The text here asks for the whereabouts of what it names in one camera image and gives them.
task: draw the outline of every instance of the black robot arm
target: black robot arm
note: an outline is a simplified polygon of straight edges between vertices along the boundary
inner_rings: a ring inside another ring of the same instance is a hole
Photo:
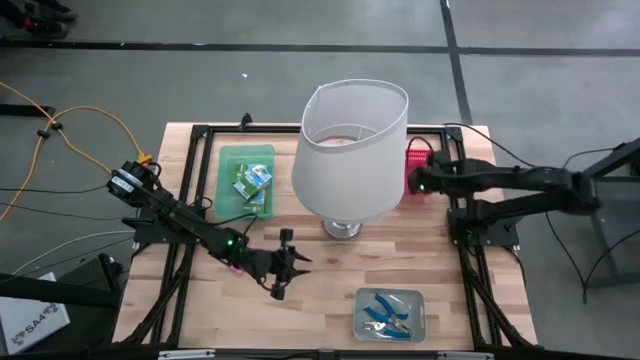
[[[246,234],[205,221],[192,207],[164,189],[153,171],[137,162],[126,162],[114,170],[107,187],[112,195],[132,207],[151,210],[156,215],[154,220],[130,219],[125,222],[127,225],[135,228],[158,221],[166,233],[191,235],[212,257],[244,270],[276,299],[284,298],[284,288],[294,277],[308,272],[293,267],[295,259],[311,261],[288,245],[293,230],[281,231],[281,246],[276,251],[251,249]],[[276,282],[270,288],[264,285],[267,274],[276,275]]]
[[[470,224],[489,225],[499,219],[552,210],[589,214],[599,207],[595,183],[580,172],[553,167],[497,167],[477,159],[441,159],[442,155],[436,153],[429,167],[415,169],[409,175],[409,190],[467,199],[466,221]],[[476,192],[492,188],[539,193],[496,203],[473,199]]]

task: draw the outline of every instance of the silver lamp base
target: silver lamp base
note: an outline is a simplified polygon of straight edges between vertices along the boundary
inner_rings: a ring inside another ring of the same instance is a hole
[[[322,228],[330,237],[340,240],[348,240],[360,233],[362,224],[340,224],[322,220]]]

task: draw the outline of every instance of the gray floor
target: gray floor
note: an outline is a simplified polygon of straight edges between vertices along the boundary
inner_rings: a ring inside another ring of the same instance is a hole
[[[446,45],[437,0],[97,0],[67,1],[84,40],[278,44]],[[450,0],[460,46],[637,48],[640,3],[633,0]],[[572,153],[615,146],[640,134],[638,58],[491,57],[461,59],[475,124],[526,160],[561,165]],[[0,50],[0,80],[59,109],[100,106],[120,116],[141,146],[157,154],[169,121],[297,122],[315,87],[342,78],[377,78],[404,87],[410,122],[459,121],[448,55]],[[19,102],[0,91],[0,103]],[[117,167],[135,151],[113,122],[70,115],[69,137]],[[19,186],[28,170],[38,119],[0,121],[1,186]],[[497,151],[502,165],[514,165]],[[598,157],[572,163],[584,168]],[[33,188],[81,189],[104,172],[45,142]],[[0,201],[10,200],[1,193]],[[107,193],[25,194],[21,205],[112,217],[130,209]],[[560,236],[588,271],[601,249],[586,219],[552,214]],[[77,236],[125,229],[14,210],[0,224],[0,271]],[[540,344],[551,349],[640,357],[640,287],[592,291],[582,305],[578,278],[542,216],[518,226],[528,295]],[[99,238],[43,259],[47,265],[118,241]],[[130,244],[108,250],[127,263]],[[54,267],[61,275],[78,259]]]

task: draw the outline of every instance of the red box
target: red box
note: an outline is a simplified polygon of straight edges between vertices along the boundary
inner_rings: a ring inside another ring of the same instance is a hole
[[[417,167],[427,166],[427,160],[431,157],[431,150],[407,149],[404,166],[404,194],[412,195],[409,191],[409,174]]]

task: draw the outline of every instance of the lamp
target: lamp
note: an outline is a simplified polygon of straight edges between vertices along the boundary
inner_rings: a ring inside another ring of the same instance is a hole
[[[322,85],[307,103],[291,180],[329,236],[356,236],[402,198],[408,106],[402,88],[377,80]]]

